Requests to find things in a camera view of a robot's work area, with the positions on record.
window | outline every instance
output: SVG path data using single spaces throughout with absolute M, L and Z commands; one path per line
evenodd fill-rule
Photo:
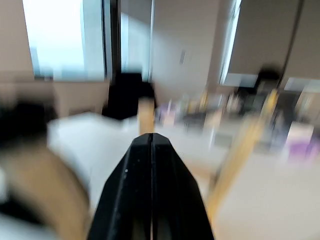
M 232 49 L 234 47 L 235 36 L 237 31 L 240 6 L 241 6 L 241 0 L 234 0 L 233 7 L 232 7 L 232 14 L 231 14 L 231 18 L 229 20 L 228 28 L 227 28 L 225 47 L 223 51 L 224 55 L 223 55 L 222 70 L 221 70 L 221 76 L 220 76 L 221 85 L 225 83 L 228 70 L 229 70 Z
M 121 0 L 121 70 L 149 78 L 152 25 L 151 0 Z
M 103 80 L 102 0 L 23 0 L 36 77 Z

beige wall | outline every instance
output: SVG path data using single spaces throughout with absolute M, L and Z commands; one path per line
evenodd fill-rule
M 293 48 L 281 86 L 288 78 L 320 80 L 320 1 L 304 1 Z
M 219 0 L 155 0 L 152 80 L 160 103 L 205 89 L 218 6 Z
M 222 0 L 218 4 L 218 14 L 213 41 L 213 48 L 208 72 L 207 85 L 210 91 L 216 92 L 220 83 L 224 49 L 226 47 L 226 37 L 228 25 L 232 16 L 232 6 L 234 0 Z
M 108 101 L 109 82 L 2 82 L 0 83 L 0 103 L 12 105 L 17 98 L 55 99 L 55 109 L 59 117 L 67 117 L 74 112 L 90 110 L 101 113 Z
M 0 82 L 32 78 L 33 69 L 22 0 L 1 0 Z
M 108 98 L 109 81 L 35 81 L 22 0 L 0 1 L 0 101 L 12 104 L 18 95 L 54 96 L 60 117 L 90 109 L 100 112 Z
M 257 74 L 264 64 L 281 69 L 297 7 L 298 0 L 242 0 L 228 72 Z

wooden stick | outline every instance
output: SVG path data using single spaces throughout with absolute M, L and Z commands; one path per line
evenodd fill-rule
M 264 102 L 261 115 L 245 119 L 237 138 L 231 146 L 231 150 L 226 156 L 225 163 L 221 168 L 220 175 L 214 189 L 209 194 L 207 202 L 208 218 L 213 228 L 218 210 L 237 175 L 247 162 L 256 142 L 261 137 L 265 125 L 274 112 L 277 99 L 277 92 L 272 91 Z
M 140 135 L 155 131 L 155 102 L 152 99 L 140 99 L 138 106 Z

black chair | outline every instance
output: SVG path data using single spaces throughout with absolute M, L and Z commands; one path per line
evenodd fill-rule
M 140 98 L 154 99 L 155 91 L 151 83 L 143 82 L 141 73 L 118 73 L 109 87 L 108 103 L 102 115 L 116 120 L 124 120 L 138 113 Z

white tabletop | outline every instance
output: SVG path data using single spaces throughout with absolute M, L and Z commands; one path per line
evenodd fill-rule
M 237 129 L 234 124 L 234 128 L 220 127 L 214 132 L 205 129 L 186 133 L 180 126 L 156 126 L 155 131 L 169 138 L 188 167 L 199 165 L 214 172 L 229 149 L 214 144 L 212 133 L 234 133 Z M 118 122 L 86 113 L 52 122 L 49 145 L 88 180 L 95 208 L 107 178 L 137 136 L 134 120 Z M 209 178 L 194 176 L 205 197 Z M 318 182 L 317 161 L 297 164 L 287 161 L 281 152 L 254 152 L 221 206 L 214 230 L 216 239 L 320 239 Z

